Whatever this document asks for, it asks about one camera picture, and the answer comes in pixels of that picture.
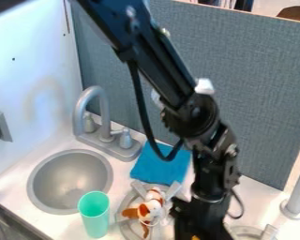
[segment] metal pole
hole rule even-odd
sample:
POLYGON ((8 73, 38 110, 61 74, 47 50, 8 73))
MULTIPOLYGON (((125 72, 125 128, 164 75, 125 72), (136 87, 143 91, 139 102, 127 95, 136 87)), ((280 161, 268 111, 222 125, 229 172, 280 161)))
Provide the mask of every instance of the metal pole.
POLYGON ((300 176, 292 191, 291 198, 282 203, 281 210, 289 218, 300 218, 300 176))

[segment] blue cloth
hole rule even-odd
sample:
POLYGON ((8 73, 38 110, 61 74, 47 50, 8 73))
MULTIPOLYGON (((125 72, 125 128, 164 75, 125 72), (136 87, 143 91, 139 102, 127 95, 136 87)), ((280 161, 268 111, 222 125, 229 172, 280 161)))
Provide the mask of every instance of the blue cloth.
MULTIPOLYGON (((157 145, 164 156, 172 150, 168 145, 160 143, 157 145)), ((189 161, 190 152, 186 150, 179 150, 172 161, 163 161, 152 150, 149 142, 146 142, 130 177, 151 184, 170 186, 173 181, 181 184, 185 179, 189 161)))

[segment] faucet handle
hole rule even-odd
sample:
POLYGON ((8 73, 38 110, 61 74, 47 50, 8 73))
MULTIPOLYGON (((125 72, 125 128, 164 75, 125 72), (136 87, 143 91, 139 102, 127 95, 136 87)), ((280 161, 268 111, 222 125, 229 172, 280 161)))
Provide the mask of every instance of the faucet handle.
POLYGON ((133 144, 130 129, 127 127, 123 127, 121 130, 111 131, 111 135, 119 134, 121 134, 119 139, 120 147, 123 149, 129 149, 133 144))
POLYGON ((97 125, 92 118, 92 114, 90 112, 85 112, 83 117, 83 126, 84 132, 93 133, 97 130, 97 125))

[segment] white wall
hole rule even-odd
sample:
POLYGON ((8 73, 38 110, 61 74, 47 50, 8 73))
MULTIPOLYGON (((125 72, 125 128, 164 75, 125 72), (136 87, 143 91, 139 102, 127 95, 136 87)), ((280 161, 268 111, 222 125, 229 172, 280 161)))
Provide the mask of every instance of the white wall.
POLYGON ((13 138, 0 141, 0 173, 70 119, 82 87, 69 6, 67 13, 70 33, 62 0, 0 14, 0 111, 13 138))

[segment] plush toy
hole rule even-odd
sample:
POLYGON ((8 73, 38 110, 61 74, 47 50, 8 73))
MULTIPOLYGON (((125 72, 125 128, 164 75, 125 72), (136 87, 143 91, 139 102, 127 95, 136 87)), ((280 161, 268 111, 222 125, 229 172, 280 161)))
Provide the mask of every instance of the plush toy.
POLYGON ((143 238, 145 239, 149 234, 148 225, 155 217, 160 215, 162 206, 164 204, 165 193, 158 187, 151 188, 146 196, 146 202, 142 202, 134 208, 125 209, 122 212, 123 217, 138 219, 143 228, 143 238))

